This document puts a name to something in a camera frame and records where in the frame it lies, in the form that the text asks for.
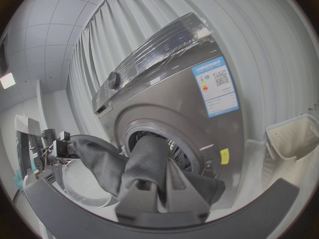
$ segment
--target washing machine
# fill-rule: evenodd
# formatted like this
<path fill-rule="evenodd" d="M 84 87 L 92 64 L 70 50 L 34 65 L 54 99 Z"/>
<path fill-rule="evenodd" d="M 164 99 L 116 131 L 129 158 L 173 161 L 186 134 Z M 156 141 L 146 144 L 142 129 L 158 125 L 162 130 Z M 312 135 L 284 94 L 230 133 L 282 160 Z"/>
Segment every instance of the washing machine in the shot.
<path fill-rule="evenodd" d="M 110 142 L 130 156 L 144 135 L 167 140 L 178 166 L 218 178 L 230 208 L 244 155 L 236 82 L 210 31 L 193 13 L 134 50 L 98 90 L 93 107 Z"/>

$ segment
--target plastic wrap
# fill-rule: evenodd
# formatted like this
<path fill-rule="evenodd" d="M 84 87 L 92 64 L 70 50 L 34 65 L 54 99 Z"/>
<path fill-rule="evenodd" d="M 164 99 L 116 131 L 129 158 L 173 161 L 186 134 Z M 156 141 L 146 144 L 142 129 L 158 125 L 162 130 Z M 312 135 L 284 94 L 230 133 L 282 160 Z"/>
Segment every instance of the plastic wrap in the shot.
<path fill-rule="evenodd" d="M 200 20 L 194 13 L 185 14 L 141 43 L 98 90 L 93 98 L 94 112 L 99 113 L 98 110 L 103 105 L 112 105 L 120 93 L 129 91 L 130 85 L 136 79 L 140 80 L 139 76 L 155 64 L 160 63 L 152 73 L 186 50 L 206 41 L 213 42 L 213 39 L 209 38 L 210 31 L 202 21 L 204 20 Z"/>

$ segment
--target dark gray cloth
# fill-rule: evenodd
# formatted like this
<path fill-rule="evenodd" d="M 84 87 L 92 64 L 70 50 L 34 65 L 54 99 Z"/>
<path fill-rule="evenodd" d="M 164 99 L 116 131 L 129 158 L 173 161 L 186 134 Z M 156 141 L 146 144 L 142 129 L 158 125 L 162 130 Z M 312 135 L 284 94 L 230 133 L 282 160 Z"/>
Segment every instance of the dark gray cloth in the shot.
<path fill-rule="evenodd" d="M 91 170 L 101 188 L 117 198 L 128 157 L 111 152 L 109 149 L 88 140 L 77 140 L 73 145 L 76 154 Z"/>
<path fill-rule="evenodd" d="M 153 182 L 160 191 L 165 191 L 166 162 L 170 153 L 171 150 L 165 139 L 154 136 L 142 137 L 136 143 L 126 163 L 122 175 L 124 188 L 120 198 L 135 180 Z"/>
<path fill-rule="evenodd" d="M 186 171 L 183 173 L 209 205 L 216 203 L 225 191 L 225 183 L 221 180 Z"/>
<path fill-rule="evenodd" d="M 135 180 L 156 183 L 160 195 L 165 194 L 166 163 L 167 158 L 172 156 L 165 139 L 142 137 L 129 159 L 92 141 L 77 140 L 74 148 L 99 185 L 114 197 L 121 199 L 125 196 Z M 186 171 L 183 173 L 210 205 L 217 202 L 225 190 L 223 181 Z"/>

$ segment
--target basket handle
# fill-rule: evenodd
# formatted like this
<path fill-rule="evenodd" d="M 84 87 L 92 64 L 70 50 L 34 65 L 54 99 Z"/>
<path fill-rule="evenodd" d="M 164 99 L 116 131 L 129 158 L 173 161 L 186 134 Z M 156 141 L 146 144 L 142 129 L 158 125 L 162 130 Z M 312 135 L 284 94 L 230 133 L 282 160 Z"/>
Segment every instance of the basket handle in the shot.
<path fill-rule="evenodd" d="M 272 152 L 272 150 L 271 150 L 271 148 L 270 148 L 268 142 L 266 142 L 266 147 L 267 147 L 267 150 L 268 150 L 269 155 L 270 155 L 270 157 L 272 158 L 272 160 L 276 160 L 276 156 L 275 156 L 275 154 Z"/>
<path fill-rule="evenodd" d="M 315 128 L 314 125 L 311 125 L 310 129 L 317 137 L 319 137 L 319 132 L 318 132 L 317 128 Z"/>

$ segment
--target ceiling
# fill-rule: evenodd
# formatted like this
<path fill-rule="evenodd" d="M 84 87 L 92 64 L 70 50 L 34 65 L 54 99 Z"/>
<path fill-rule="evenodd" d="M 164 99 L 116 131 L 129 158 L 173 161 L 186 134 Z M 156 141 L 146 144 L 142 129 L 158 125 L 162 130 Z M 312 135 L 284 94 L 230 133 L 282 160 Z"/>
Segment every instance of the ceiling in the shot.
<path fill-rule="evenodd" d="M 66 89 L 74 47 L 103 0 L 24 0 L 7 25 L 6 56 L 16 84 L 0 85 L 0 113 L 43 93 Z"/>

